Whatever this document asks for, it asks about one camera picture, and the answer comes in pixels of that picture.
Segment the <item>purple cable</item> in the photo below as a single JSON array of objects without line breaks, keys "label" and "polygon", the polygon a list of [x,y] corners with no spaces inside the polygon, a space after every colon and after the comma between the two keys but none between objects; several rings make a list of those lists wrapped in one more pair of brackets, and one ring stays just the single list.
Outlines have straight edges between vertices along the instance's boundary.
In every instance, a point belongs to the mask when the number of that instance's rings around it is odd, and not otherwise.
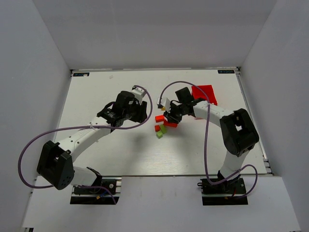
[{"label": "purple cable", "polygon": [[[46,188],[50,188],[50,187],[53,187],[52,185],[47,185],[47,186],[35,186],[35,185],[32,185],[32,184],[29,184],[23,174],[22,174],[22,171],[21,171],[21,161],[22,161],[22,158],[25,154],[25,151],[28,149],[28,147],[34,142],[36,141],[37,139],[41,138],[42,136],[44,135],[47,135],[47,134],[50,134],[50,133],[54,133],[54,132],[57,132],[57,131],[67,131],[67,130],[75,130],[75,129],[90,129],[90,128],[107,128],[107,129],[112,129],[112,130],[128,130],[128,129],[133,129],[133,128],[136,128],[136,127],[140,127],[141,125],[143,125],[144,123],[146,123],[150,117],[151,117],[151,114],[153,112],[153,102],[151,100],[151,96],[149,94],[149,92],[142,86],[138,86],[138,85],[135,85],[135,87],[138,87],[138,88],[141,88],[142,90],[144,90],[149,98],[149,101],[150,101],[150,112],[149,112],[149,115],[148,117],[145,119],[145,121],[143,121],[142,123],[138,124],[138,125],[135,125],[135,126],[131,126],[131,127],[109,127],[109,126],[78,126],[78,127],[65,127],[65,128],[58,128],[58,129],[54,129],[54,130],[49,130],[49,131],[46,131],[42,134],[39,134],[38,136],[34,137],[33,139],[31,139],[27,145],[24,147],[24,149],[21,151],[20,155],[19,155],[19,158],[18,158],[18,175],[19,175],[19,178],[21,179],[21,181],[26,185],[28,186],[29,188],[33,188],[33,189],[46,189]],[[93,189],[105,189],[104,187],[102,186],[89,186],[87,187],[86,189],[90,189],[90,188],[93,188]]]},{"label": "purple cable", "polygon": [[114,196],[112,195],[112,193],[107,189],[107,188],[105,188],[105,187],[103,187],[103,186],[85,186],[85,185],[79,185],[78,186],[79,188],[81,188],[81,189],[104,189],[105,191],[107,191],[108,192],[108,194],[112,197],[112,201],[116,204],[116,200],[115,200],[115,198],[114,198]]},{"label": "purple cable", "polygon": [[[159,104],[161,104],[161,99],[162,99],[162,96],[163,96],[164,91],[165,91],[169,86],[171,86],[171,85],[173,85],[173,84],[176,84],[176,83],[185,83],[185,84],[188,84],[188,85],[191,85],[191,86],[196,87],[198,90],[200,90],[200,91],[205,95],[205,97],[206,97],[206,99],[207,99],[207,102],[210,103],[207,94],[206,94],[200,87],[198,87],[198,86],[196,86],[196,85],[194,85],[194,84],[192,84],[192,83],[190,83],[190,82],[187,82],[187,81],[174,81],[174,82],[168,84],[168,85],[162,90],[161,95],[160,95],[160,99],[159,99]],[[231,178],[231,177],[234,176],[235,174],[239,173],[240,171],[244,170],[246,167],[249,167],[249,166],[250,166],[250,167],[253,167],[254,170],[255,170],[255,182],[254,182],[254,185],[253,185],[253,187],[252,187],[246,194],[244,194],[244,195],[242,195],[242,196],[239,196],[238,198],[245,197],[245,196],[247,196],[250,192],[252,192],[252,190],[254,189],[254,187],[255,187],[255,185],[256,185],[256,183],[257,183],[257,177],[258,177],[257,169],[256,169],[253,165],[251,165],[251,164],[247,164],[247,165],[243,166],[240,170],[234,172],[233,174],[229,175],[227,178],[224,178],[224,179],[222,179],[222,180],[220,180],[220,181],[212,182],[212,181],[210,180],[210,177],[209,177],[209,174],[208,174],[208,168],[207,168],[207,138],[208,138],[208,128],[209,128],[209,120],[210,120],[210,109],[211,109],[211,105],[208,104],[207,107],[208,107],[208,110],[207,110],[207,119],[206,119],[205,143],[204,143],[204,165],[205,165],[205,174],[206,174],[206,178],[207,178],[208,182],[209,182],[211,185],[218,185],[218,184],[221,184],[222,182],[225,182],[226,180],[228,180],[229,178]]]}]

